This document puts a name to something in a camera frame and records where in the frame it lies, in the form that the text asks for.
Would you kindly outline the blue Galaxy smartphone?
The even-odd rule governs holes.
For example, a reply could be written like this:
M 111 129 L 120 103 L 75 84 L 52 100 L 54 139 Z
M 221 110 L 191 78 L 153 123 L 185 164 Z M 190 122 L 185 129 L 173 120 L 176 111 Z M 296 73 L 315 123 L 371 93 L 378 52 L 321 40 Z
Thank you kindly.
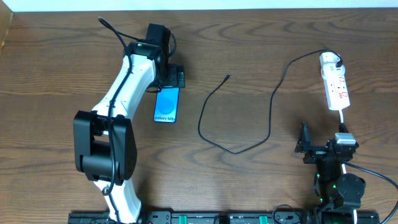
M 174 123 L 177 118 L 178 88 L 165 88 L 157 94 L 154 110 L 156 123 Z

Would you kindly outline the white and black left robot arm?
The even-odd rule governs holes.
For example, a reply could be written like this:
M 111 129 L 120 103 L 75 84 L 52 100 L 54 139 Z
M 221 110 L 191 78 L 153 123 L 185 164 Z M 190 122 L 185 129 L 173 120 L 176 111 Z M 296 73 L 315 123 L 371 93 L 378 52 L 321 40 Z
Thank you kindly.
M 146 223 L 132 175 L 137 146 L 132 121 L 145 93 L 154 93 L 156 123 L 176 121 L 183 66 L 170 63 L 177 42 L 166 26 L 151 23 L 144 39 L 123 44 L 121 69 L 104 98 L 91 111 L 78 111 L 73 120 L 77 171 L 101 190 L 106 215 L 70 217 L 73 223 Z

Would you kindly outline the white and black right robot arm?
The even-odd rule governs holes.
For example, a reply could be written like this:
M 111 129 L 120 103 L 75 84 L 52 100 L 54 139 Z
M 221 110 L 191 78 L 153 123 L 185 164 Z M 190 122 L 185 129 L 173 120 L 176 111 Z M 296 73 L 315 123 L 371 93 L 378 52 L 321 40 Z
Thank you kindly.
M 307 223 L 356 223 L 366 182 L 347 173 L 343 163 L 353 158 L 359 144 L 343 123 L 333 139 L 324 146 L 311 145 L 306 123 L 300 127 L 295 152 L 303 153 L 303 162 L 315 164 L 314 191 L 321 204 L 309 211 Z

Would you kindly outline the white charger plug adapter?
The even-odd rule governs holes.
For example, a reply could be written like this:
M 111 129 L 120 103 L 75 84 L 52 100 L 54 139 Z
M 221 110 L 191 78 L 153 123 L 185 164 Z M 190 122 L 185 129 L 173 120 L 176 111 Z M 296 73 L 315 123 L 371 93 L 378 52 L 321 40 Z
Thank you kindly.
M 324 52 L 320 56 L 321 76 L 324 80 L 345 74 L 345 66 L 340 55 Z

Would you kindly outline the white power strip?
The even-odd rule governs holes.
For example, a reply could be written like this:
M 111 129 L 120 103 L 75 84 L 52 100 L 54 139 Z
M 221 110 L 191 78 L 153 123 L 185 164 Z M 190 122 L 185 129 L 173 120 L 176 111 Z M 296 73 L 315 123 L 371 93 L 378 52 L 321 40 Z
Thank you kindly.
M 345 74 L 324 80 L 328 108 L 339 111 L 350 105 Z

